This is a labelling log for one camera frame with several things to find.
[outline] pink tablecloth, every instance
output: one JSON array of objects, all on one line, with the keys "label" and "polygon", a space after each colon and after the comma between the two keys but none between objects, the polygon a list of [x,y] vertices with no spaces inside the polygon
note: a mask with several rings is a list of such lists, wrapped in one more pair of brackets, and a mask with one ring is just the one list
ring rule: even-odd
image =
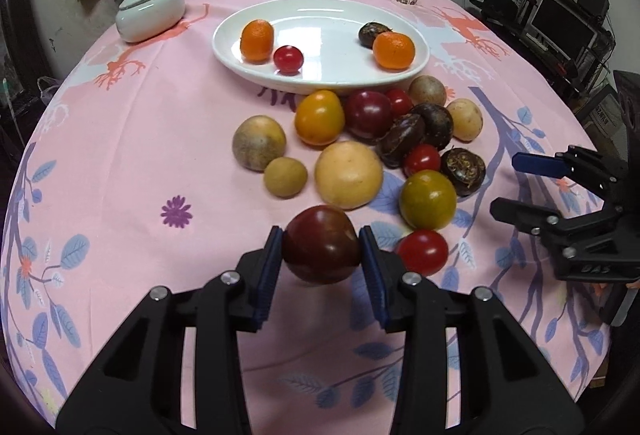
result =
[{"label": "pink tablecloth", "polygon": [[[83,370],[138,301],[157,284],[201,287],[318,204],[313,184],[288,201],[272,198],[243,170],[231,137],[267,114],[289,138],[287,155],[312,173],[318,152],[293,131],[299,98],[242,80],[214,58],[223,18],[266,0],[187,0],[183,21],[135,46],[110,28],[55,96],[31,138],[4,228],[2,326],[15,375],[53,423]],[[469,149],[487,163],[484,186],[461,200],[444,229],[452,254],[433,281],[469,292],[489,285],[548,357],[574,396],[609,343],[582,285],[556,281],[536,241],[489,215],[497,196],[583,214],[596,197],[566,181],[516,175],[515,152],[553,154],[591,143],[545,80],[481,23],[449,0],[396,12],[431,47],[426,72],[449,97],[476,101],[484,130]],[[378,197],[350,213],[372,224],[382,247],[406,229],[394,204],[400,173],[385,172]],[[270,321],[240,338],[248,408],[258,435],[388,433],[402,336],[384,335],[371,315],[362,273],[308,288],[283,268]],[[193,339],[187,342],[193,351]],[[459,365],[449,344],[449,421],[458,418]],[[193,421],[192,362],[186,357],[185,423]]]}]

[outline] plate rim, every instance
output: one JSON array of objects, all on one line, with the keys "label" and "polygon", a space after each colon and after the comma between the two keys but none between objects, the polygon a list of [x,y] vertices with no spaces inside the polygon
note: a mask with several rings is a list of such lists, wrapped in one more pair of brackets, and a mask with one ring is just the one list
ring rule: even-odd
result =
[{"label": "plate rim", "polygon": [[369,8],[377,9],[378,11],[386,12],[386,13],[394,16],[395,18],[400,18],[407,25],[409,25],[418,34],[418,36],[420,36],[422,38],[422,41],[424,42],[424,44],[426,46],[426,49],[427,49],[427,54],[426,54],[426,57],[425,57],[424,61],[422,61],[420,64],[416,65],[414,68],[412,68],[410,70],[403,70],[403,71],[397,72],[397,73],[390,73],[389,77],[381,78],[381,79],[378,79],[378,80],[369,80],[369,81],[362,82],[362,83],[343,82],[343,81],[334,81],[334,82],[322,81],[322,82],[318,82],[318,81],[311,81],[311,80],[301,80],[301,79],[298,79],[298,78],[289,78],[287,76],[278,76],[277,74],[266,74],[266,73],[260,73],[260,72],[251,72],[250,70],[244,70],[244,69],[239,68],[241,64],[229,61],[225,57],[223,57],[222,54],[220,54],[220,52],[218,51],[218,48],[216,47],[216,36],[217,36],[218,31],[220,30],[220,28],[224,25],[224,23],[227,20],[231,19],[232,17],[234,17],[239,12],[247,11],[249,9],[257,8],[258,6],[263,6],[263,5],[266,5],[266,4],[272,4],[273,2],[277,2],[277,1],[278,0],[267,0],[265,2],[260,2],[259,4],[254,4],[252,6],[247,6],[245,8],[239,9],[239,11],[233,12],[228,17],[226,17],[222,22],[220,22],[218,24],[218,26],[216,27],[215,31],[213,32],[213,36],[211,37],[211,47],[213,49],[213,54],[216,57],[216,59],[218,61],[220,61],[229,70],[233,71],[234,73],[238,74],[241,77],[244,77],[244,75],[259,77],[259,78],[263,78],[265,81],[267,81],[267,80],[273,81],[273,82],[276,82],[276,83],[278,83],[278,84],[280,84],[282,86],[306,86],[306,87],[323,86],[323,87],[326,87],[326,88],[329,88],[329,89],[331,89],[331,88],[349,88],[349,87],[354,87],[354,88],[355,87],[375,87],[375,86],[391,85],[393,83],[397,83],[397,82],[403,81],[403,80],[405,80],[407,78],[410,78],[412,76],[418,75],[427,66],[427,63],[431,59],[431,47],[429,46],[429,42],[424,37],[424,35],[418,30],[418,28],[415,27],[414,24],[412,24],[406,18],[400,16],[399,14],[393,13],[391,11],[387,11],[386,9],[382,9],[382,8],[377,7],[377,6],[372,6],[371,4],[365,4],[364,2],[359,2],[357,0],[332,0],[332,1],[335,1],[335,2],[348,2],[349,4],[357,4],[357,5],[360,5],[360,6],[367,6]]}]

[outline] monitor screen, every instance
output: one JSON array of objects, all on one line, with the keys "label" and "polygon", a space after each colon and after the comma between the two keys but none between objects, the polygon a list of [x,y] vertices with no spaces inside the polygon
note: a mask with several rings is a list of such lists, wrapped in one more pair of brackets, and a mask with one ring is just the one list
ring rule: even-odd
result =
[{"label": "monitor screen", "polygon": [[531,25],[574,61],[595,36],[588,25],[555,0],[542,0]]}]

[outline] white plate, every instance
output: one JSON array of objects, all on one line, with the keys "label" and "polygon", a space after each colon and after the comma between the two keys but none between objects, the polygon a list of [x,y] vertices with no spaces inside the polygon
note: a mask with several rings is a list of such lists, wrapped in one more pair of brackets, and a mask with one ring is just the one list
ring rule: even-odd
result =
[{"label": "white plate", "polygon": [[[302,51],[305,62],[299,73],[279,74],[273,60],[262,64],[242,60],[242,29],[257,19],[273,25],[274,50],[293,45]],[[409,68],[387,71],[377,66],[371,50],[358,41],[358,31],[367,22],[384,24],[414,41],[415,59]],[[318,88],[345,93],[397,83],[417,76],[427,65],[430,54],[423,36],[406,20],[349,0],[272,0],[242,9],[218,26],[212,46],[216,57],[242,78],[297,94],[310,94]]]}]

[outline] orange tomato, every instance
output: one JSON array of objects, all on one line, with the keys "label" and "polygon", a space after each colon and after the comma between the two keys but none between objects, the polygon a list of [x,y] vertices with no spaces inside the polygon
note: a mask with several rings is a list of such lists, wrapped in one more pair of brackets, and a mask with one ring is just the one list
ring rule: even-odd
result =
[{"label": "orange tomato", "polygon": [[373,57],[383,69],[406,69],[415,58],[415,45],[405,34],[383,32],[373,42]]},{"label": "orange tomato", "polygon": [[344,128],[344,111],[335,92],[320,90],[309,94],[298,105],[294,119],[302,141],[312,146],[331,144]]},{"label": "orange tomato", "polygon": [[273,26],[266,20],[254,20],[244,26],[240,36],[240,52],[244,59],[259,62],[271,57]]}]

